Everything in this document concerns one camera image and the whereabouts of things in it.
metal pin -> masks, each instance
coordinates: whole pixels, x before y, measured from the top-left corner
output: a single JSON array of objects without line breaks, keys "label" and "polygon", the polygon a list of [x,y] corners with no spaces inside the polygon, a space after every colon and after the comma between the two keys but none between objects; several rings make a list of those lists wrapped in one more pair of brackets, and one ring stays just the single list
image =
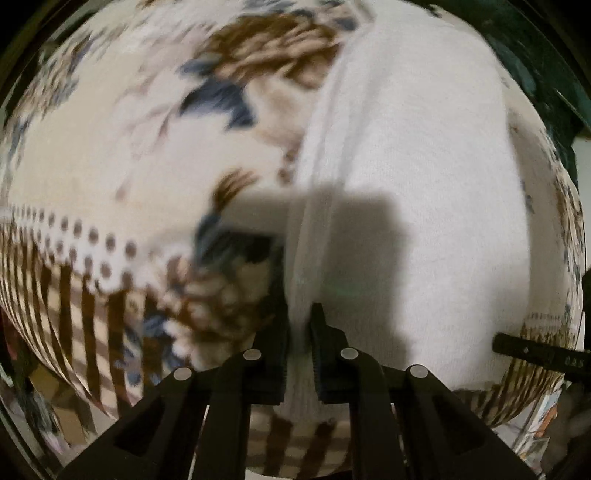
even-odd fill
[{"label": "metal pin", "polygon": [[354,360],[359,356],[359,352],[354,348],[348,346],[347,348],[343,348],[340,351],[340,356],[343,357],[345,360]]},{"label": "metal pin", "polygon": [[244,352],[243,356],[244,360],[249,360],[252,362],[254,360],[259,360],[259,358],[262,356],[262,353],[260,350],[257,350],[256,348],[251,348]]},{"label": "metal pin", "polygon": [[410,368],[410,374],[416,378],[425,378],[429,374],[429,370],[422,365],[413,365]]},{"label": "metal pin", "polygon": [[178,368],[174,371],[175,379],[177,379],[181,382],[183,380],[187,380],[187,379],[191,378],[191,375],[193,375],[193,372],[191,372],[190,368],[186,368],[186,367]]}]

brown floral pattern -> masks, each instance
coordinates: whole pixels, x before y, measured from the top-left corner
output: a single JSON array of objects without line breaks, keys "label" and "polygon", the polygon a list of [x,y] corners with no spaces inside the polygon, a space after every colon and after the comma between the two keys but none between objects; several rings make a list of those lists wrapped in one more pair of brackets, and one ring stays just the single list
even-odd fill
[{"label": "brown floral pattern", "polygon": [[338,51],[333,28],[304,14],[269,14],[226,25],[210,37],[202,53],[217,59],[214,73],[223,79],[248,83],[276,74],[317,89]]}]

black tool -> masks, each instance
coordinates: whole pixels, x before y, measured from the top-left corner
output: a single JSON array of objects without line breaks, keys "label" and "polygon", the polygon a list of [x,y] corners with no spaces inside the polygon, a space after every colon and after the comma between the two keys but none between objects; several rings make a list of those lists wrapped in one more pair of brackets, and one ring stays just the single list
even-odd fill
[{"label": "black tool", "polygon": [[[319,399],[350,405],[355,480],[535,479],[424,366],[399,371],[350,348],[319,304],[310,335]],[[195,452],[192,480],[244,479],[251,404],[282,402],[287,346],[283,304],[252,349],[169,375],[58,479],[186,480]]]}]

white towel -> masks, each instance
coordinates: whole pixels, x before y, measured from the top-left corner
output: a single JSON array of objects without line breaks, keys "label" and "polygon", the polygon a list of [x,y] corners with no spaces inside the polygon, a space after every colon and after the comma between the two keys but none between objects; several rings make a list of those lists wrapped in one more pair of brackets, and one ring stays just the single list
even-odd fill
[{"label": "white towel", "polygon": [[304,328],[321,301],[352,346],[449,388],[499,382],[492,337],[528,309],[528,221],[498,61],[403,2],[333,68],[298,159],[286,274],[294,342],[279,413],[315,400]]}]

brown polka dots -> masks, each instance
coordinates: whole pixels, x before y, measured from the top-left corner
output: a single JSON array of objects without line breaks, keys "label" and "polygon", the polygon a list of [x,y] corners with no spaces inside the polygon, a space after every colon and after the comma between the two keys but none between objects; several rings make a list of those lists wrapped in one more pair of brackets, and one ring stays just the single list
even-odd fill
[{"label": "brown polka dots", "polygon": [[77,220],[76,223],[74,224],[74,236],[76,238],[80,238],[81,234],[82,234],[82,222]]},{"label": "brown polka dots", "polygon": [[127,258],[134,258],[138,252],[138,247],[135,245],[134,242],[127,242],[125,245],[125,256]]},{"label": "brown polka dots", "polygon": [[125,271],[121,274],[121,285],[125,290],[130,290],[131,288],[133,288],[134,278],[131,272]]},{"label": "brown polka dots", "polygon": [[92,257],[88,256],[84,259],[84,269],[87,273],[92,271]]},{"label": "brown polka dots", "polygon": [[103,278],[110,278],[111,277],[111,267],[108,263],[101,263],[100,265],[100,274]]},{"label": "brown polka dots", "polygon": [[88,232],[88,241],[92,244],[92,245],[96,245],[99,241],[99,232],[96,230],[96,228],[91,228],[90,232]]},{"label": "brown polka dots", "polygon": [[107,235],[107,239],[105,241],[105,244],[106,244],[108,252],[112,252],[113,250],[115,250],[115,237],[113,236],[112,233]]}]

